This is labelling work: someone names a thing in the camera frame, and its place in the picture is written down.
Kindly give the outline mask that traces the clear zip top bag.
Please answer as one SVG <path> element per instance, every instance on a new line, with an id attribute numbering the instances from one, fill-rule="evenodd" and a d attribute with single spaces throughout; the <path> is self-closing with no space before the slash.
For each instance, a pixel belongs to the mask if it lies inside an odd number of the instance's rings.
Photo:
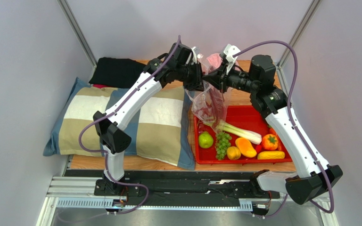
<path id="1" fill-rule="evenodd" d="M 205 125 L 219 133 L 225 126 L 232 88 L 221 93 L 213 85 L 204 82 L 203 91 L 186 91 L 192 101 L 192 113 Z"/>

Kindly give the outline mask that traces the red toy lobster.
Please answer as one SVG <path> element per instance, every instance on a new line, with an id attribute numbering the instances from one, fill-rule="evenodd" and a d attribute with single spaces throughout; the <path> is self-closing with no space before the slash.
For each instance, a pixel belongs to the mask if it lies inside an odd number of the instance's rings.
<path id="1" fill-rule="evenodd" d="M 227 107 L 224 104 L 223 93 L 207 84 L 201 98 L 200 116 L 202 122 L 213 125 L 215 122 L 225 120 Z"/>

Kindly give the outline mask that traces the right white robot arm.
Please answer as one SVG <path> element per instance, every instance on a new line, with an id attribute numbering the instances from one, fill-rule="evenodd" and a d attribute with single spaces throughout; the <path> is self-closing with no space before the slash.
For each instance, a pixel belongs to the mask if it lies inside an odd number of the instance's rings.
<path id="1" fill-rule="evenodd" d="M 339 165 L 330 165 L 303 131 L 287 95 L 274 85 L 276 67 L 271 57 L 254 56 L 248 72 L 236 68 L 224 59 L 217 69 L 203 76 L 203 80 L 222 93 L 227 88 L 249 93 L 252 106 L 275 129 L 296 168 L 295 174 L 269 170 L 255 173 L 250 178 L 254 192 L 285 193 L 300 205 L 315 204 L 315 198 L 328 193 L 333 208 L 332 188 L 342 177 L 342 169 Z"/>

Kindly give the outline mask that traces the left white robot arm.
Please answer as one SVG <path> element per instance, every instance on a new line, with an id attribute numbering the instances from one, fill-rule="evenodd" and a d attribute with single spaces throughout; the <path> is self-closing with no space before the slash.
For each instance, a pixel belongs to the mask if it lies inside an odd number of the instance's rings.
<path id="1" fill-rule="evenodd" d="M 172 45 L 170 53 L 150 60 L 138 80 L 104 113 L 97 111 L 93 122 L 105 154 L 104 178 L 124 185 L 124 151 L 132 139 L 125 133 L 134 115 L 167 84 L 181 81 L 188 91 L 203 91 L 203 71 L 198 61 L 199 48 L 187 47 L 180 42 Z"/>

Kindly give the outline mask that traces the pink bucket hat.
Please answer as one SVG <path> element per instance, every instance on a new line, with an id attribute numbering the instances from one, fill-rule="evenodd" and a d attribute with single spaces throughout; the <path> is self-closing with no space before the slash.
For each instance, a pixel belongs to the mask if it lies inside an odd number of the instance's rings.
<path id="1" fill-rule="evenodd" d="M 208 71 L 214 71 L 222 64 L 222 58 L 220 57 L 219 53 L 214 53 L 208 56 L 207 61 L 209 63 Z"/>

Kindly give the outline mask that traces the green toy apple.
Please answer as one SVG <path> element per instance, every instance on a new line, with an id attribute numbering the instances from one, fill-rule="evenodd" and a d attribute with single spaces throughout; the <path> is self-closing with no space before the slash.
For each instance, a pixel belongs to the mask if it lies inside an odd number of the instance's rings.
<path id="1" fill-rule="evenodd" d="M 198 145 L 200 148 L 208 149 L 214 144 L 213 137 L 209 132 L 204 131 L 198 136 Z"/>

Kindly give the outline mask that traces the green toy grapes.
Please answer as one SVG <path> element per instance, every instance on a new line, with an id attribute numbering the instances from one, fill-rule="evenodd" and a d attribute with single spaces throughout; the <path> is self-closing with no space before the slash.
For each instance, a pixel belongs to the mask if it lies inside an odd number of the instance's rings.
<path id="1" fill-rule="evenodd" d="M 226 132 L 220 132 L 216 135 L 215 150 L 217 160 L 224 160 L 227 155 L 227 149 L 231 147 L 230 141 L 231 136 Z"/>

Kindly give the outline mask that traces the plaid patchwork pillow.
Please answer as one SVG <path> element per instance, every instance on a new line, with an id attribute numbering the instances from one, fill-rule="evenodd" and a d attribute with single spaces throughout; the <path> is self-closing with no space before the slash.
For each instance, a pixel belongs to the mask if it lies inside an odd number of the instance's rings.
<path id="1" fill-rule="evenodd" d="M 95 112 L 106 111 L 126 92 L 127 89 L 93 87 L 77 78 L 43 155 L 100 156 L 99 136 L 87 125 L 92 122 Z M 132 140 L 125 154 L 194 170 L 195 158 L 188 141 L 190 105 L 190 99 L 181 87 L 156 93 L 125 129 Z"/>

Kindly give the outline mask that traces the toy celery stalk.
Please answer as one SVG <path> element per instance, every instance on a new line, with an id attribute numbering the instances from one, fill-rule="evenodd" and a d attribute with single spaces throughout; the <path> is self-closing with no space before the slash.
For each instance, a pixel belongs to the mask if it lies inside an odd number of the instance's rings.
<path id="1" fill-rule="evenodd" d="M 238 128 L 223 120 L 221 120 L 219 122 L 215 122 L 213 124 L 213 128 L 214 128 L 215 132 L 224 131 L 227 133 L 231 133 L 238 137 L 245 138 L 245 139 L 249 140 L 251 143 L 256 144 L 256 145 L 259 145 L 262 142 L 262 136 L 259 133 Z"/>

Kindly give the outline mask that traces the yellow toy lemon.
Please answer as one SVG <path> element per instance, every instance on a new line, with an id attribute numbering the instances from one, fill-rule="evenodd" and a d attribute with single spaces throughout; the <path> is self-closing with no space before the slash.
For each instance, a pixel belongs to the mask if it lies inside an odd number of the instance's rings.
<path id="1" fill-rule="evenodd" d="M 226 154 L 230 160 L 238 160 L 241 157 L 241 152 L 236 146 L 228 147 Z"/>

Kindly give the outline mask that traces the black folded cloth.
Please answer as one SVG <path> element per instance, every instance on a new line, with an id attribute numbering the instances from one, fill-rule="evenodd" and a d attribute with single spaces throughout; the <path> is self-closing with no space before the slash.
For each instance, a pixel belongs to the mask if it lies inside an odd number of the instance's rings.
<path id="1" fill-rule="evenodd" d="M 128 58 L 102 57 L 89 83 L 129 89 L 140 77 L 146 65 Z"/>

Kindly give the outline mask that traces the toy carrot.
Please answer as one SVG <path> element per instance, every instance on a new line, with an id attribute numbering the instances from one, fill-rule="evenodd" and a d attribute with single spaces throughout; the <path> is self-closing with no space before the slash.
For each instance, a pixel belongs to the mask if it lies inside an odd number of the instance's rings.
<path id="1" fill-rule="evenodd" d="M 277 140 L 278 140 L 278 151 L 283 151 L 283 144 L 282 144 L 282 141 L 281 141 L 281 139 L 280 139 L 280 137 L 278 136 L 278 134 L 276 133 L 276 131 L 269 125 L 268 126 L 269 127 L 269 133 L 270 134 L 273 134 L 276 138 L 277 138 Z"/>

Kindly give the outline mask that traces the orange toy mango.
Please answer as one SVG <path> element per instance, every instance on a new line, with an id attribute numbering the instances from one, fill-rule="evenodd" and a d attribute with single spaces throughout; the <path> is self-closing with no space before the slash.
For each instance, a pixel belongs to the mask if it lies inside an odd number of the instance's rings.
<path id="1" fill-rule="evenodd" d="M 257 152 L 248 139 L 239 137 L 235 140 L 235 144 L 243 156 L 247 158 L 256 157 Z"/>

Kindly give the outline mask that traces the orange toy tomato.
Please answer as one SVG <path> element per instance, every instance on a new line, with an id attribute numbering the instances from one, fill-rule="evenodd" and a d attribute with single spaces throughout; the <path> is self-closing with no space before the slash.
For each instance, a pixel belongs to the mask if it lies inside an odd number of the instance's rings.
<path id="1" fill-rule="evenodd" d="M 275 151 L 278 149 L 278 140 L 273 134 L 267 134 L 262 137 L 262 147 L 267 151 Z"/>

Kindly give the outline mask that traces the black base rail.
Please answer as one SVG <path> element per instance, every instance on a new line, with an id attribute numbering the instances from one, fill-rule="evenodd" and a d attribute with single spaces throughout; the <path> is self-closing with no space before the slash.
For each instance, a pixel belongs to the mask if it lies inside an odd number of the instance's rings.
<path id="1" fill-rule="evenodd" d="M 119 184 L 99 171 L 70 171 L 54 177 L 48 196 L 66 208 L 128 210 L 241 211 L 266 214 L 279 192 L 254 188 L 249 172 L 127 171 Z"/>

